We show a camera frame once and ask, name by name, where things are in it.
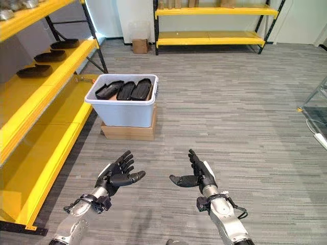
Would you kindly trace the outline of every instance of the robotic thumb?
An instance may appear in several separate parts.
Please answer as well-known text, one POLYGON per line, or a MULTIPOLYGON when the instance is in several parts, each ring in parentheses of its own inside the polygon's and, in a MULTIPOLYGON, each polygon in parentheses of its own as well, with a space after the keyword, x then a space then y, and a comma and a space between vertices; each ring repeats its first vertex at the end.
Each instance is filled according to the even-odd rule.
POLYGON ((180 187, 195 187, 198 186, 198 177, 194 175, 186 175, 186 176, 169 176, 170 180, 177 186, 180 187))

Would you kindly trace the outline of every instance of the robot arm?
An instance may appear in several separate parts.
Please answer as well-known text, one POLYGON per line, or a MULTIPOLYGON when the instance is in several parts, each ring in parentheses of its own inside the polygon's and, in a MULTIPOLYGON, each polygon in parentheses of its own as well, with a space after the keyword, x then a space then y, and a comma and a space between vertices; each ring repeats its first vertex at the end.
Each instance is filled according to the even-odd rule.
POLYGON ((123 154, 115 163, 108 164, 99 174, 94 190, 84 194, 64 210, 68 217, 64 219, 50 245, 78 245, 86 234, 89 222, 111 207, 111 196, 120 186, 136 183, 145 176, 144 171, 130 172, 134 169, 133 155, 130 151, 123 154))
POLYGON ((228 191, 219 192, 215 181, 215 175, 209 164, 200 161, 195 152, 189 150, 189 158, 192 163, 194 175, 174 176, 170 179, 180 187, 199 186, 204 197, 197 199, 197 207, 200 212, 208 211, 208 214, 217 226, 219 234, 226 245, 254 245, 248 232, 240 219, 247 216, 245 208, 237 206, 228 195, 228 191), (234 209, 243 211, 236 217, 234 209))

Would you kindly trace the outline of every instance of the black shelf post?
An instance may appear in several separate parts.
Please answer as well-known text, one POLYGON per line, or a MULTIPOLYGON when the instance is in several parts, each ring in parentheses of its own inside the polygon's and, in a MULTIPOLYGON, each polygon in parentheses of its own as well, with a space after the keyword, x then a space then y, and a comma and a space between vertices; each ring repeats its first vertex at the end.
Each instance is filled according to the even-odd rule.
POLYGON ((278 15, 277 15, 276 19, 274 19, 272 21, 272 23, 271 23, 270 28, 269 28, 269 31, 268 31, 267 35, 265 36, 265 39, 264 39, 265 40, 265 43, 264 43, 264 45, 262 47, 260 47, 259 52, 258 52, 258 55, 260 55, 262 53, 262 50, 264 49, 264 47, 266 45, 266 42, 268 41, 268 38, 269 38, 269 36, 270 36, 270 34, 272 32, 272 29, 274 28, 274 25, 276 24, 276 21, 278 20, 278 17, 279 17, 279 15, 281 13, 281 10, 282 10, 282 8, 284 6, 285 1, 286 0, 282 0, 281 1, 281 4, 279 5, 279 8, 278 8, 278 15))
POLYGON ((157 48, 157 41, 159 37, 159 16, 155 18, 155 11, 158 8, 158 0, 153 0, 153 19, 154 19, 154 45, 155 45, 155 55, 159 55, 157 48))
POLYGON ((53 36, 55 37, 55 39, 57 41, 60 41, 60 37, 62 37, 63 39, 65 39, 65 37, 63 35, 61 35, 54 27, 54 25, 61 25, 61 24, 70 24, 70 23, 83 23, 83 22, 87 22, 88 24, 88 27, 90 29, 90 32, 92 34, 92 37, 97 41, 97 52, 98 52, 98 55, 99 55, 99 58, 100 58, 100 62, 102 64, 102 67, 101 68, 100 66, 98 66, 94 61, 92 61, 89 57, 87 57, 87 59, 96 67, 98 68, 101 72, 103 73, 108 73, 108 69, 107 69, 107 66, 106 66, 106 62, 104 61, 104 58, 103 58, 103 55, 102 55, 102 52, 101 52, 101 48, 100 48, 100 45, 99 45, 99 41, 97 39, 97 36, 96 36, 96 30, 93 26, 93 23, 92 23, 92 20, 91 20, 91 17, 90 17, 90 14, 88 13, 88 10, 87 10, 87 6, 85 4, 85 2, 81 1, 81 5, 82 5, 82 8, 83 8, 83 11, 84 11, 84 14, 85 14, 85 17, 86 17, 86 20, 74 20, 74 21, 62 21, 62 22, 52 22, 50 17, 49 16, 46 16, 45 19, 49 25, 49 28, 53 34, 53 36))
POLYGON ((91 34, 92 34, 93 38, 95 40, 97 40, 97 43, 98 43, 97 51, 98 51, 98 55, 99 55, 99 58, 100 58, 104 73, 108 73, 107 66, 106 66, 106 63, 104 61, 104 58, 103 58, 103 55, 102 55, 102 52, 101 52, 101 49, 100 49, 100 45, 99 45, 99 42, 98 42, 98 39, 97 39, 97 36, 96 36, 96 30, 94 29, 94 26, 93 26, 90 14, 88 13, 87 6, 86 6, 85 2, 82 3, 82 7, 83 7, 83 11, 84 11, 87 23, 88 23, 88 27, 90 28, 91 34))

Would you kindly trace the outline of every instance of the black shelf frame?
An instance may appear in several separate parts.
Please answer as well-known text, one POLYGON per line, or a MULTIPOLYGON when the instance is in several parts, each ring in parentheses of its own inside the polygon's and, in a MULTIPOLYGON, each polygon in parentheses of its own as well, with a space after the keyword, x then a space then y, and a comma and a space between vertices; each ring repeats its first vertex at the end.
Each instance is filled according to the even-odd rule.
POLYGON ((71 24, 71 23, 84 23, 84 22, 86 22, 88 24, 88 27, 89 27, 90 32, 92 34, 92 37, 97 41, 97 44, 98 44, 97 45, 97 52, 98 52, 98 55, 99 55, 99 58, 100 58, 100 62, 101 62, 102 67, 100 67, 97 63, 95 63, 90 57, 86 57, 86 58, 88 59, 89 62, 91 62, 102 73, 106 73, 107 74, 108 73, 108 69, 107 69, 107 66, 106 66, 106 62, 104 61, 103 54, 102 54, 101 48, 100 48, 100 44, 99 44, 98 38, 96 36, 96 30, 95 30, 95 28, 93 26, 93 23, 92 23, 90 14, 89 14, 89 12, 87 10, 86 3, 84 1, 81 1, 81 5, 82 5, 83 12, 85 14, 85 18, 86 19, 83 19, 83 20, 73 20, 73 21, 52 22, 51 18, 49 16, 46 16, 45 17, 45 20, 47 21, 47 23, 49 25, 49 28, 50 28, 53 36, 55 37, 55 39, 57 41, 60 41, 60 37, 62 39, 65 39, 65 37, 62 34, 60 34, 55 29, 55 26, 54 25, 71 24))
MULTIPOLYGON (((284 6, 285 1, 286 1, 286 0, 282 0, 281 3, 280 3, 280 5, 279 5, 279 8, 278 8, 278 15, 277 15, 277 17, 272 21, 272 23, 271 23, 271 25, 270 25, 270 27, 269 27, 269 30, 268 30, 267 34, 265 35, 265 37, 264 37, 264 40, 265 40, 264 45, 263 45, 263 46, 258 45, 258 46, 260 47, 260 49, 259 49, 259 51, 258 51, 258 55, 260 55, 260 54, 262 53, 262 50, 265 48, 265 46, 266 46, 266 44, 267 44, 267 42, 268 42, 268 38, 269 38, 269 36, 270 36, 270 34, 271 34, 271 32, 272 32, 272 30, 273 30, 275 24, 276 24, 276 21, 278 20, 279 14, 281 13, 281 10, 282 10, 282 8, 283 8, 283 6, 284 6)), ((270 6, 270 0, 266 0, 266 4, 270 6)), ((158 50, 158 48, 157 48, 157 41, 158 41, 158 38, 159 38, 159 16, 157 16, 157 18, 155 17, 155 11, 157 10, 157 8, 158 8, 158 0, 153 0, 153 19, 154 19, 155 55, 159 55, 159 50, 158 50)), ((259 27, 260 27, 260 25, 261 25, 261 22, 262 22, 263 17, 264 17, 263 15, 261 15, 261 16, 259 17, 259 20, 258 20, 258 22, 257 22, 257 24, 256 24, 255 29, 254 29, 254 31, 255 31, 256 33, 258 33, 258 30, 259 30, 259 27)))

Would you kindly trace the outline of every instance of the white plastic bin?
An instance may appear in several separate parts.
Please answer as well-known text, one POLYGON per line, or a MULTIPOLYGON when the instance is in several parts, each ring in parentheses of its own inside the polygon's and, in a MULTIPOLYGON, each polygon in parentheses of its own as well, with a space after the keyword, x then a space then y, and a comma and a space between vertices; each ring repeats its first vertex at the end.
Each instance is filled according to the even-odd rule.
POLYGON ((99 117, 107 126, 148 128, 152 123, 152 113, 157 95, 158 77, 156 75, 122 75, 103 74, 98 77, 90 91, 85 96, 85 102, 91 104, 99 117), (134 81, 135 84, 144 78, 150 79, 153 89, 149 101, 110 101, 98 100, 95 92, 104 84, 122 80, 134 81))

